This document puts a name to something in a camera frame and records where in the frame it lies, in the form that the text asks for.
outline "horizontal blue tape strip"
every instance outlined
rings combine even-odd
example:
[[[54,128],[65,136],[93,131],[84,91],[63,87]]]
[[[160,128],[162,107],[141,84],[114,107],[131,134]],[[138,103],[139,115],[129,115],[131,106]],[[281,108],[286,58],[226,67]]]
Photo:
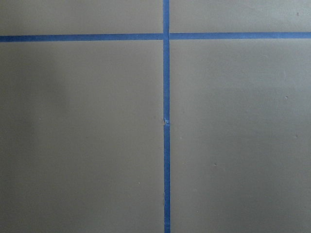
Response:
[[[298,33],[170,33],[170,40],[212,39],[303,39],[311,38],[311,32]]]
[[[162,33],[72,34],[72,35],[3,35],[0,42],[94,41],[94,40],[162,40]]]

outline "gray panel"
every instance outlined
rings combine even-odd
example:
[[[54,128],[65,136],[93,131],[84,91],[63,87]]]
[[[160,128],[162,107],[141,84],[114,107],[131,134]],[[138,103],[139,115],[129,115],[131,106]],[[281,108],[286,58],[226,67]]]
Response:
[[[0,35],[161,33],[161,0],[2,0]]]
[[[171,42],[172,233],[311,229],[311,40]]]
[[[0,232],[163,232],[162,42],[0,50]]]
[[[309,32],[309,0],[171,0],[174,33]]]

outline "blue line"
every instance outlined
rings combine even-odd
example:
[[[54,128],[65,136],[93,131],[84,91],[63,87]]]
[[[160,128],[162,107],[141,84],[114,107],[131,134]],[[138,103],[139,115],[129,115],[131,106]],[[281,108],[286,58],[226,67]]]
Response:
[[[164,233],[171,232],[170,1],[163,0]]]
[[[311,32],[297,33],[170,33],[170,40],[212,40],[212,39],[304,39],[311,38]]]
[[[68,34],[68,35],[2,35],[0,42],[95,41],[95,40],[162,40],[162,33],[138,34]]]

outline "gray surface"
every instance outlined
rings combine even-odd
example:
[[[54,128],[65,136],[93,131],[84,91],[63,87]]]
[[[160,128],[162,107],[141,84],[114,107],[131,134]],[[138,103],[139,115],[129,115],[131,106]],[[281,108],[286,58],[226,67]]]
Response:
[[[311,30],[309,0],[170,0],[174,33]]]
[[[171,41],[172,233],[311,229],[311,41]]]
[[[0,35],[161,33],[161,0],[2,0]]]
[[[163,232],[162,42],[0,51],[0,232]]]

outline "blue tape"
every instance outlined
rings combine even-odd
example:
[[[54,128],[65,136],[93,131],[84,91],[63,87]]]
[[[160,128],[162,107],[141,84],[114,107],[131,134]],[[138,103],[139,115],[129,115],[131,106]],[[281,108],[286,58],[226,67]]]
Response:
[[[2,35],[0,42],[95,41],[95,40],[163,40],[162,33],[72,34],[72,35]]]
[[[311,38],[311,32],[299,33],[170,33],[170,40],[212,39],[303,39]]]
[[[164,233],[171,232],[170,1],[163,0]]]

